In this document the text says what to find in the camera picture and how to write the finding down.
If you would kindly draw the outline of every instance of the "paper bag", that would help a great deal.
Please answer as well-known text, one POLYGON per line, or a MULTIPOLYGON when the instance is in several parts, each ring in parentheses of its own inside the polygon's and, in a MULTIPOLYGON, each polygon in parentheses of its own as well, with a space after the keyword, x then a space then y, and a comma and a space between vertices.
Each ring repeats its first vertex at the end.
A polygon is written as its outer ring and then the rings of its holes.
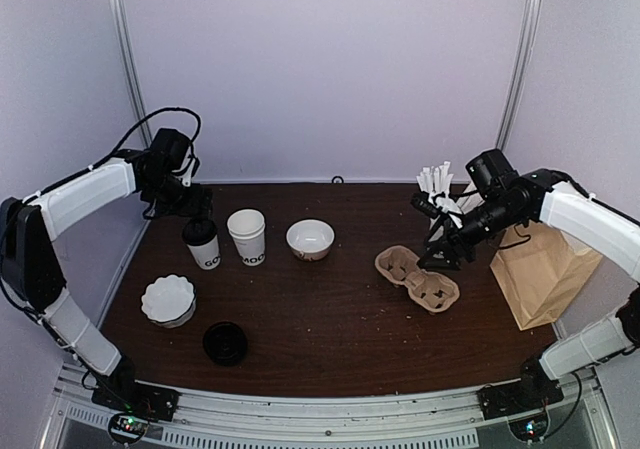
MULTIPOLYGON (((496 252, 491 270, 520 330, 554 322, 560 317, 595 268, 602 255, 577 239, 544 224, 520 226, 531 240, 496 252)), ((501 246, 521 241, 510 227, 501 246)))

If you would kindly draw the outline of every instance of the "black plastic lid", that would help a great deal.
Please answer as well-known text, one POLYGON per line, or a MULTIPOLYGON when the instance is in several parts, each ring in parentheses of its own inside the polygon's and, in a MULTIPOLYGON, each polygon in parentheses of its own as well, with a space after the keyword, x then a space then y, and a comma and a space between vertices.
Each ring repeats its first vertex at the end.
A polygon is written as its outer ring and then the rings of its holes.
POLYGON ((244 359, 249 343, 239 326, 233 322, 218 322, 204 333, 202 346, 216 364, 235 366, 244 359))
POLYGON ((192 219, 182 230, 182 240, 189 246, 204 246, 218 234, 218 228, 210 219, 192 219))

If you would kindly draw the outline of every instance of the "dark brown tabletop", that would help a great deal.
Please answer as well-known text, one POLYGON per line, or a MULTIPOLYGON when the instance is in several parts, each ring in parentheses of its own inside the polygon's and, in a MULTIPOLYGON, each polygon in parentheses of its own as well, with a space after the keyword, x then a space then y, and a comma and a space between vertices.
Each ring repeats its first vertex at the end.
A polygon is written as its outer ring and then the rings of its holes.
POLYGON ((222 263, 203 271, 181 241, 186 220, 151 223, 102 328, 137 366, 138 378, 192 389, 262 396, 407 394, 502 381, 555 340, 551 326, 521 332, 489 263, 493 250, 447 275, 461 297, 430 315, 374 267, 401 244, 420 254, 428 220, 409 204, 414 185, 283 184, 214 186, 222 263), (253 207, 267 221, 267 257, 244 266, 226 220, 253 207), (331 224, 329 256, 294 258, 288 227, 305 218, 331 224), (146 320, 140 297, 168 274, 197 289, 193 318, 176 329, 146 320), (215 365, 202 348, 207 328, 240 325, 249 352, 236 367, 215 365))

